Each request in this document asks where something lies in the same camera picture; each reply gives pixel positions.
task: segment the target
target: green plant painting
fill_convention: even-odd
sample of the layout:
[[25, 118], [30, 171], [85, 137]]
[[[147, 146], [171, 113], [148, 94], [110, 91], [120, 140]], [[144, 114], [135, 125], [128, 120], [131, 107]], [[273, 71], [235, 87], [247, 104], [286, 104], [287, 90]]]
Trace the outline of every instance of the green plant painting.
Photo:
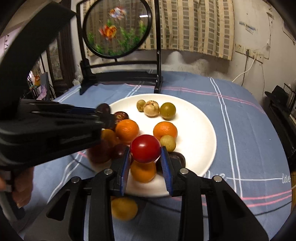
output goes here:
[[[112, 26], [111, 20], [107, 20], [106, 26]], [[106, 46], [100, 46], [95, 43], [95, 36], [92, 32], [88, 33], [88, 42], [90, 46], [99, 54], [109, 55], [109, 56], [118, 56], [122, 55], [131, 49], [133, 49], [143, 38], [145, 32], [147, 30], [147, 26], [139, 21], [139, 28], [135, 30], [134, 28], [130, 28], [129, 31], [124, 29], [123, 27], [119, 27], [117, 29], [116, 36], [112, 39], [112, 41], [117, 41], [117, 51], [114, 51]]]

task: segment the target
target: round screen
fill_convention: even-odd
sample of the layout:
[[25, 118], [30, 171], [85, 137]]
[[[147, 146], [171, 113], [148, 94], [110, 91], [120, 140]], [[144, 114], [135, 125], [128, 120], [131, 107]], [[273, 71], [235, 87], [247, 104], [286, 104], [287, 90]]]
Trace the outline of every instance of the round screen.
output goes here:
[[99, 0], [85, 15], [84, 41], [97, 56], [119, 58], [139, 48], [151, 29], [145, 0]]

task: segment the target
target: white stripe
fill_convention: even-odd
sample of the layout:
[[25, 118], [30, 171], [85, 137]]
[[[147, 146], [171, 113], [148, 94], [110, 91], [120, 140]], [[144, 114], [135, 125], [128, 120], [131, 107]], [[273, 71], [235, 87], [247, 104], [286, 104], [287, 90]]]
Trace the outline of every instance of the white stripe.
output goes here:
[[68, 170], [68, 168], [71, 166], [71, 164], [75, 162], [75, 160], [71, 161], [66, 167], [65, 167], [65, 170], [64, 170], [64, 174], [63, 174], [63, 177], [62, 177], [62, 180], [61, 182], [59, 183], [59, 185], [52, 191], [51, 195], [49, 196], [49, 199], [47, 201], [47, 203], [51, 200], [51, 198], [53, 197], [54, 193], [56, 192], [56, 190], [59, 189], [59, 187], [63, 184], [63, 181], [64, 181], [64, 178], [66, 176], [66, 172]]
[[68, 175], [67, 175], [66, 178], [65, 178], [65, 181], [64, 181], [64, 184], [63, 184], [63, 185], [66, 184], [68, 177], [69, 177], [69, 176], [72, 174], [72, 172], [78, 167], [78, 165], [80, 164], [82, 158], [83, 158], [83, 155], [81, 155], [81, 157], [79, 158], [79, 161], [78, 161], [78, 163], [76, 164], [76, 166], [75, 166], [75, 167], [74, 167], [74, 168], [68, 173]]
[[60, 100], [59, 102], [63, 102], [64, 100], [68, 99], [71, 95], [74, 95], [76, 92], [78, 92], [80, 88], [76, 89], [75, 91], [72, 91], [68, 96], [66, 96], [64, 99]]
[[226, 120], [225, 120], [225, 115], [224, 115], [224, 111], [223, 111], [223, 107], [222, 107], [222, 103], [219, 97], [219, 94], [216, 90], [215, 85], [212, 83], [211, 78], [209, 78], [211, 81], [211, 84], [213, 85], [216, 94], [218, 95], [218, 100], [220, 103], [220, 107], [221, 107], [221, 111], [222, 111], [222, 116], [223, 116], [223, 120], [224, 120], [224, 125], [225, 125], [225, 129], [226, 129], [226, 135], [227, 135], [227, 142], [228, 142], [228, 148], [229, 148], [229, 156], [230, 156], [230, 164], [231, 164], [231, 169], [232, 169], [232, 176], [233, 176], [233, 184], [234, 184], [234, 191], [237, 192], [237, 185], [236, 185], [236, 181], [235, 181], [235, 173], [234, 173], [234, 167], [233, 167], [233, 161], [232, 161], [232, 152], [231, 152], [231, 146], [230, 146], [230, 140], [229, 140], [229, 135], [228, 135], [228, 128], [227, 128], [227, 124], [226, 124]]
[[130, 96], [130, 94], [136, 89], [138, 87], [138, 85], [136, 85], [127, 95], [126, 95], [126, 97], [129, 97]]
[[141, 88], [141, 86], [142, 86], [143, 83], [144, 83], [144, 81], [140, 82], [140, 85], [137, 87], [137, 89], [134, 90], [133, 93], [131, 93], [130, 96], [134, 95]]
[[77, 89], [80, 89], [81, 86], [78, 86], [77, 88], [75, 88], [74, 90], [72, 90], [71, 92], [67, 93], [65, 96], [63, 96], [62, 98], [60, 98], [60, 100], [55, 100], [55, 101], [58, 101], [60, 102], [61, 100], [63, 100], [64, 98], [66, 98], [68, 95], [70, 95], [73, 91], [76, 91]]
[[269, 178], [269, 179], [238, 179], [238, 178], [235, 178], [235, 180], [241, 180], [241, 181], [271, 181], [271, 180], [282, 180], [282, 178]]
[[218, 85], [216, 84], [215, 80], [213, 78], [211, 78], [214, 82], [214, 84], [216, 85], [220, 95], [221, 95], [221, 98], [222, 98], [222, 102], [224, 104], [224, 108], [225, 108], [225, 113], [226, 113], [226, 116], [227, 116], [227, 121], [228, 121], [228, 124], [229, 124], [229, 128], [230, 128], [230, 133], [231, 133], [231, 137], [232, 137], [232, 142], [233, 142], [233, 148], [234, 148], [234, 156], [235, 156], [235, 161], [236, 161], [236, 164], [237, 164], [237, 173], [238, 173], [238, 176], [239, 176], [239, 188], [240, 188], [240, 197], [242, 197], [242, 182], [240, 181], [241, 179], [241, 176], [240, 176], [240, 171], [239, 171], [239, 161], [237, 159], [237, 148], [236, 148], [236, 145], [235, 145], [235, 141], [234, 141], [234, 135], [233, 135], [233, 131], [232, 131], [232, 127], [231, 127], [231, 123], [230, 123], [230, 119], [229, 119], [229, 116], [228, 116], [228, 112], [227, 112], [227, 108], [226, 108], [226, 105], [225, 105], [225, 102], [224, 102], [224, 99], [222, 97], [222, 94], [221, 94], [221, 91], [218, 87]]

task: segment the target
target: power outlet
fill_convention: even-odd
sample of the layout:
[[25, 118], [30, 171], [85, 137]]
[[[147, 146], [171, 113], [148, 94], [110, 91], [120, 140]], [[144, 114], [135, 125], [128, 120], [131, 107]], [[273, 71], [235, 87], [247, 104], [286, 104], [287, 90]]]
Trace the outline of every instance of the power outlet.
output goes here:
[[250, 57], [251, 58], [257, 58], [257, 56], [258, 56], [258, 53], [256, 51], [254, 51], [254, 50], [250, 51]]
[[249, 49], [249, 48], [245, 48], [244, 49], [244, 55], [246, 55], [246, 56], [251, 56], [251, 49]]
[[244, 46], [238, 43], [235, 43], [235, 51], [238, 53], [244, 54]]
[[262, 54], [262, 53], [258, 53], [258, 56], [257, 56], [256, 60], [258, 60], [260, 63], [263, 63], [263, 60], [264, 60], [264, 54]]

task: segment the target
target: orange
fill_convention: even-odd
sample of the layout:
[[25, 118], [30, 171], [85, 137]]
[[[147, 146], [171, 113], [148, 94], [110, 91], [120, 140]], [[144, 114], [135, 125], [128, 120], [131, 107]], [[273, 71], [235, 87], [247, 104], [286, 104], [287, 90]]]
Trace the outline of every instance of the orange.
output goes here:
[[161, 137], [165, 135], [172, 136], [173, 138], [177, 138], [178, 131], [173, 123], [168, 121], [162, 121], [158, 123], [153, 129], [153, 135], [160, 140]]
[[115, 134], [123, 143], [129, 144], [140, 134], [140, 129], [133, 120], [122, 120], [117, 124]]
[[128, 197], [119, 197], [111, 201], [112, 217], [122, 221], [132, 220], [138, 212], [137, 203]]
[[133, 161], [131, 164], [131, 174], [136, 181], [148, 183], [156, 175], [156, 165], [154, 162], [144, 164]]
[[120, 140], [116, 137], [115, 132], [110, 129], [102, 130], [101, 139], [108, 141], [112, 147], [120, 143]]

